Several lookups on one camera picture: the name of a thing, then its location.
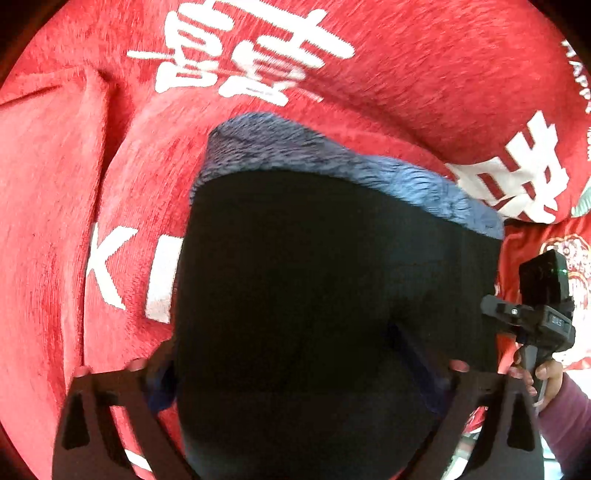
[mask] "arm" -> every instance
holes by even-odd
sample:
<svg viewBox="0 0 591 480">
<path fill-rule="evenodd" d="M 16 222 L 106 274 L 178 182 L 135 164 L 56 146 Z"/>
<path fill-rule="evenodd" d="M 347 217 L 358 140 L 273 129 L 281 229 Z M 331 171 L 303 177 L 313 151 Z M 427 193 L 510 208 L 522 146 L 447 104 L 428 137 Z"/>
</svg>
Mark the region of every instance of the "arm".
<svg viewBox="0 0 591 480">
<path fill-rule="evenodd" d="M 591 442 L 591 400 L 562 374 L 562 386 L 538 418 L 540 433 L 564 471 L 578 460 Z"/>
</svg>

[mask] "hand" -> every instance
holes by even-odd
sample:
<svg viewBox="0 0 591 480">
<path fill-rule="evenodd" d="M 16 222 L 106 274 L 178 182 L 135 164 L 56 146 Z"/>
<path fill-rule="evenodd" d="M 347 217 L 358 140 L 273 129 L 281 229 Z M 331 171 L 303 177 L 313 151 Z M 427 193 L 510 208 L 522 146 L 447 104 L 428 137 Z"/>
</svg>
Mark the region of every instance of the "hand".
<svg viewBox="0 0 591 480">
<path fill-rule="evenodd" d="M 521 363 L 521 357 L 519 352 L 515 354 L 514 358 L 515 365 L 509 369 L 509 375 L 514 378 L 522 378 L 525 384 L 527 385 L 527 391 L 533 397 L 536 395 L 536 390 L 533 387 L 534 379 L 532 378 L 531 374 L 525 370 L 517 366 Z M 560 391 L 560 387 L 562 387 L 562 375 L 563 375 L 563 366 L 560 362 L 556 360 L 549 360 L 546 363 L 541 364 L 535 370 L 535 376 L 540 380 L 548 380 L 548 384 L 546 385 L 546 392 L 544 393 L 544 398 L 538 402 L 539 405 L 538 411 L 544 410 L 548 404 L 558 395 Z"/>
</svg>

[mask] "finger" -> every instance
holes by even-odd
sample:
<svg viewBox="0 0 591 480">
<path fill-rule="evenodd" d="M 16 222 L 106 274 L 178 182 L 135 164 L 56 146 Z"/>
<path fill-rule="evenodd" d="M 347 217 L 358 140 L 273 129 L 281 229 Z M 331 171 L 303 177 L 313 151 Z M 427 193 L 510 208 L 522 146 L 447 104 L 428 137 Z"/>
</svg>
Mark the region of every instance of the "finger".
<svg viewBox="0 0 591 480">
<path fill-rule="evenodd" d="M 135 358 L 127 365 L 127 370 L 131 372 L 137 372 L 142 370 L 148 365 L 148 361 L 145 358 Z"/>
<path fill-rule="evenodd" d="M 563 366 L 556 360 L 550 360 L 541 364 L 535 371 L 535 376 L 540 380 L 562 377 Z"/>
<path fill-rule="evenodd" d="M 523 378 L 523 372 L 524 370 L 522 368 L 519 367 L 511 367 L 509 369 L 509 375 L 512 376 L 513 378 Z"/>
<path fill-rule="evenodd" d="M 527 371 L 527 370 L 523 370 L 523 381 L 525 382 L 526 385 L 531 386 L 534 384 L 534 378 L 531 376 L 531 374 Z"/>
<path fill-rule="evenodd" d="M 456 372 L 466 373 L 470 371 L 470 365 L 468 365 L 466 362 L 462 362 L 461 360 L 450 360 L 449 368 Z"/>
<path fill-rule="evenodd" d="M 80 365 L 74 369 L 74 376 L 75 377 L 84 377 L 91 373 L 90 367 L 87 365 Z"/>
</svg>

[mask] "white chinese character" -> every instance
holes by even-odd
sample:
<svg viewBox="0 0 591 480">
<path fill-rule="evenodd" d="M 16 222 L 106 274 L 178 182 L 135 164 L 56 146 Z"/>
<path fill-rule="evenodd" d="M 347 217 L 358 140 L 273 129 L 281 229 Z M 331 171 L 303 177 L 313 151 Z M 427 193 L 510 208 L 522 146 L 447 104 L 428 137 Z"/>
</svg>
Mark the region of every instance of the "white chinese character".
<svg viewBox="0 0 591 480">
<path fill-rule="evenodd" d="M 304 71 L 284 60 L 273 58 L 269 55 L 254 50 L 251 41 L 241 41 L 232 52 L 232 61 L 246 73 L 246 76 L 253 80 L 262 80 L 258 71 L 272 73 L 278 77 L 304 80 Z"/>
<path fill-rule="evenodd" d="M 532 148 L 523 133 L 514 136 L 506 146 L 519 165 L 516 171 L 509 171 L 499 157 L 475 165 L 446 165 L 458 178 L 458 186 L 472 197 L 491 206 L 510 199 L 499 209 L 502 215 L 517 218 L 525 213 L 534 222 L 552 223 L 556 216 L 546 212 L 544 207 L 558 210 L 556 197 L 566 190 L 569 182 L 554 150 L 558 143 L 556 126 L 552 124 L 548 127 L 541 111 L 535 113 L 527 126 L 534 140 Z M 546 169 L 550 172 L 550 181 L 546 180 Z M 481 179 L 482 174 L 488 174 L 496 181 L 504 192 L 502 198 L 495 198 Z M 533 199 L 524 188 L 527 183 L 533 185 Z"/>
<path fill-rule="evenodd" d="M 282 90 L 295 85 L 294 82 L 275 82 L 273 87 L 270 87 L 247 77 L 233 75 L 222 84 L 218 93 L 225 98 L 230 98 L 234 95 L 249 95 L 260 98 L 273 105 L 285 106 L 287 105 L 288 98 Z"/>
<path fill-rule="evenodd" d="M 179 67 L 178 65 L 164 61 L 158 65 L 156 71 L 156 85 L 154 89 L 157 93 L 164 93 L 175 87 L 211 87 L 217 82 L 215 73 L 204 70 L 193 70 Z"/>
<path fill-rule="evenodd" d="M 324 10 L 312 10 L 307 17 L 300 17 L 260 0 L 219 1 L 233 5 L 278 28 L 293 33 L 293 37 L 289 41 L 270 35 L 262 35 L 257 39 L 257 43 L 308 67 L 319 69 L 324 66 L 324 61 L 317 55 L 301 48 L 305 41 L 340 59 L 349 59 L 355 54 L 352 45 L 318 25 L 327 14 Z"/>
<path fill-rule="evenodd" d="M 181 35 L 181 32 L 201 42 L 193 41 Z M 169 12 L 164 21 L 164 38 L 166 46 L 174 51 L 173 54 L 135 50 L 127 52 L 128 57 L 135 59 L 174 60 L 164 61 L 159 65 L 156 72 L 156 92 L 163 93 L 174 87 L 210 87 L 216 84 L 217 75 L 212 71 L 216 71 L 218 67 L 217 60 L 189 60 L 184 54 L 183 47 L 200 50 L 210 57 L 219 57 L 223 48 L 217 36 L 183 22 L 176 12 Z"/>
</svg>

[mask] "red garment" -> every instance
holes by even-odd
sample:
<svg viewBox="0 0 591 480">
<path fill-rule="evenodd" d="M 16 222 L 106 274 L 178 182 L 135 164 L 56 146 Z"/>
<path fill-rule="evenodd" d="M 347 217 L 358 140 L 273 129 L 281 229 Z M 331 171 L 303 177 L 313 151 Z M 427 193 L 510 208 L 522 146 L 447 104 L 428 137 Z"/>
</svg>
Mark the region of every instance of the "red garment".
<svg viewBox="0 0 591 480">
<path fill-rule="evenodd" d="M 12 80 L 97 68 L 116 85 L 108 159 L 135 113 L 175 90 L 183 102 L 189 91 L 214 92 L 216 109 L 238 92 L 269 105 L 324 98 L 327 109 L 357 110 L 390 137 L 426 147 L 439 159 L 433 170 L 451 174 L 449 164 L 470 194 L 507 216 L 553 223 L 591 174 L 591 90 L 562 42 L 527 0 L 285 0 L 280 9 L 260 0 L 71 0 Z"/>
<path fill-rule="evenodd" d="M 553 222 L 591 174 L 591 93 L 562 40 L 526 0 L 71 0 L 0 92 L 19 96 L 0 106 L 0 423 L 33 472 L 50 476 L 76 365 L 122 368 L 171 335 L 188 190 L 213 127 L 273 111 Z M 174 413 L 166 423 L 178 442 Z"/>
<path fill-rule="evenodd" d="M 0 423 L 42 480 L 66 385 L 83 361 L 107 91 L 94 70 L 72 69 L 0 92 Z"/>
</svg>

